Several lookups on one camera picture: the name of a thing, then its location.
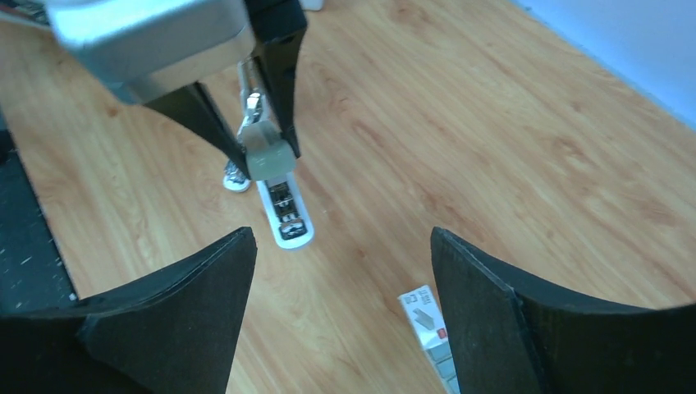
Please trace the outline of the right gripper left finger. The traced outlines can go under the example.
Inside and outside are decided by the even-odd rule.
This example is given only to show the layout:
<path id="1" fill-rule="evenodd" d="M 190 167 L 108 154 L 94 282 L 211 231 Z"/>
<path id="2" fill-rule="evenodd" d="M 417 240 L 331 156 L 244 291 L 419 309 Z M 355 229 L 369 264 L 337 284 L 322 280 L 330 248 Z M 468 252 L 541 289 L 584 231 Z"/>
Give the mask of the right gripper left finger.
<path id="1" fill-rule="evenodd" d="M 256 257 L 241 227 L 70 307 L 2 313 L 2 392 L 225 392 Z"/>

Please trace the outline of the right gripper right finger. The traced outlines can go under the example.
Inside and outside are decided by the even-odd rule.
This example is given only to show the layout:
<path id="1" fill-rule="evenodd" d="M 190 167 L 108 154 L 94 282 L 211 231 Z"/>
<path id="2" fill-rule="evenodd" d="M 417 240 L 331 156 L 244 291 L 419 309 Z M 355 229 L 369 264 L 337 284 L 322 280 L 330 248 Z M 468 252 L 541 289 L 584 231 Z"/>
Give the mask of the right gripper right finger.
<path id="1" fill-rule="evenodd" d="M 694 392 L 694 305 L 647 309 L 573 291 L 441 227 L 430 245 L 462 392 Z"/>

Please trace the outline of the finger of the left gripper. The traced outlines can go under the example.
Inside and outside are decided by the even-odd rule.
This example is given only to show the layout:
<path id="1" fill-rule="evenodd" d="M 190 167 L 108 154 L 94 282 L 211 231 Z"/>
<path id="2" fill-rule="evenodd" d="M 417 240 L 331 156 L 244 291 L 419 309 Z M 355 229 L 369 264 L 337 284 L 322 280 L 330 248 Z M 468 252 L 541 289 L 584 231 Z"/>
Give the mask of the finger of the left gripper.
<path id="1" fill-rule="evenodd" d="M 281 129 L 282 138 L 301 156 L 295 130 L 295 79 L 308 21 L 298 0 L 246 0 L 256 38 L 254 62 Z"/>
<path id="2" fill-rule="evenodd" d="M 251 178 L 245 149 L 219 112 L 203 83 L 185 85 L 147 102 L 145 107 L 164 115 L 207 141 L 224 153 L 247 178 Z"/>

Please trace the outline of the grey staple box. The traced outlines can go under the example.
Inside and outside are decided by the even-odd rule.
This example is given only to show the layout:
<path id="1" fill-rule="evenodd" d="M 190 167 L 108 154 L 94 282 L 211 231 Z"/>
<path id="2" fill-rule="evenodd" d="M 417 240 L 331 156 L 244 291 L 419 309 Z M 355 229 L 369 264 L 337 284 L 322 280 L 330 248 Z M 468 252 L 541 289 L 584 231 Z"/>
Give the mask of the grey staple box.
<path id="1" fill-rule="evenodd" d="M 459 394 L 460 386 L 450 348 L 449 336 L 431 288 L 420 286 L 398 297 L 426 359 L 444 389 Z"/>

